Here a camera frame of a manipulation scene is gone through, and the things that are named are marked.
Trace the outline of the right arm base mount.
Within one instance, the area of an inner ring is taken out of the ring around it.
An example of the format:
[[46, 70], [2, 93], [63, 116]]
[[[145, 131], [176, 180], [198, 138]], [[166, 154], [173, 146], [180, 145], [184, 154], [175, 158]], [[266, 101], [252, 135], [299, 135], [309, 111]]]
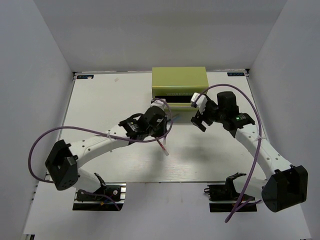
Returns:
[[209, 211], [211, 213], [230, 213], [237, 202], [240, 192], [237, 192], [233, 180], [246, 176], [245, 173], [236, 173], [226, 178], [225, 182], [212, 183], [203, 190], [208, 196]]

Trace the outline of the green metal drawer box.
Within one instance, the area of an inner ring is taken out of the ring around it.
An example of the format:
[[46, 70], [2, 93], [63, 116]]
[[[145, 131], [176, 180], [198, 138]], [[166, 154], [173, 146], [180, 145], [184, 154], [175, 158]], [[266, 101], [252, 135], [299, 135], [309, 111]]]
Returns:
[[151, 93], [153, 98], [164, 99], [173, 115], [180, 115], [177, 124], [190, 124], [197, 110], [191, 107], [194, 93], [209, 87], [204, 66], [152, 68]]

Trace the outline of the red clear pen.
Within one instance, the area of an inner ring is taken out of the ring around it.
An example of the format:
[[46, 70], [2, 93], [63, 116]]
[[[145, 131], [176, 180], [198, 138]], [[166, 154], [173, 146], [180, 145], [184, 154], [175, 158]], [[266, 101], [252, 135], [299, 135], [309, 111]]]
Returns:
[[157, 143], [158, 143], [159, 146], [161, 147], [163, 153], [164, 153], [166, 156], [169, 156], [170, 154], [169, 154], [168, 150], [166, 149], [166, 143], [167, 143], [166, 138], [164, 137], [162, 141], [157, 140]]

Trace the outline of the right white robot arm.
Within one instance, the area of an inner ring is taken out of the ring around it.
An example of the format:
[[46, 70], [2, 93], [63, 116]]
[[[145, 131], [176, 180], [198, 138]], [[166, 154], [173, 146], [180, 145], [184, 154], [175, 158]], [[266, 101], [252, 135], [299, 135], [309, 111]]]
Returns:
[[236, 173], [226, 178], [225, 193], [236, 200], [245, 194], [261, 200], [276, 213], [303, 203], [307, 199], [308, 172], [303, 166], [294, 166], [261, 136], [259, 127], [247, 114], [241, 113], [236, 96], [231, 91], [217, 94], [217, 102], [206, 94], [194, 93], [191, 106], [197, 109], [191, 122], [201, 131], [212, 123], [220, 123], [248, 152], [257, 157], [257, 164], [265, 179], [251, 178], [246, 185], [246, 175]]

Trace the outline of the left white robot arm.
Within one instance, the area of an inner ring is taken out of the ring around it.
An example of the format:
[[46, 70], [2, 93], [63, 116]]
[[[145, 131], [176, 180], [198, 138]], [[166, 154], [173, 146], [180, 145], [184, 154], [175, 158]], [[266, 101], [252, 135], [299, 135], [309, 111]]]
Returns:
[[84, 190], [94, 199], [105, 196], [106, 185], [97, 173], [85, 171], [87, 162], [115, 149], [127, 147], [134, 140], [161, 137], [167, 127], [166, 114], [161, 106], [151, 106], [138, 119], [129, 117], [107, 131], [107, 136], [95, 135], [77, 142], [57, 141], [45, 161], [45, 166], [57, 190], [71, 187]]

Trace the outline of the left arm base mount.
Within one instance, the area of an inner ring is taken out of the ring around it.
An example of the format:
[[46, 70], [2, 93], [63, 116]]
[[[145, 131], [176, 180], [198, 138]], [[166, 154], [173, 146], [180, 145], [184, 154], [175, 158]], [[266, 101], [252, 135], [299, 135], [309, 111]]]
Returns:
[[77, 190], [73, 211], [118, 212], [122, 209], [126, 197], [126, 183], [106, 183], [95, 173], [100, 188], [94, 193]]

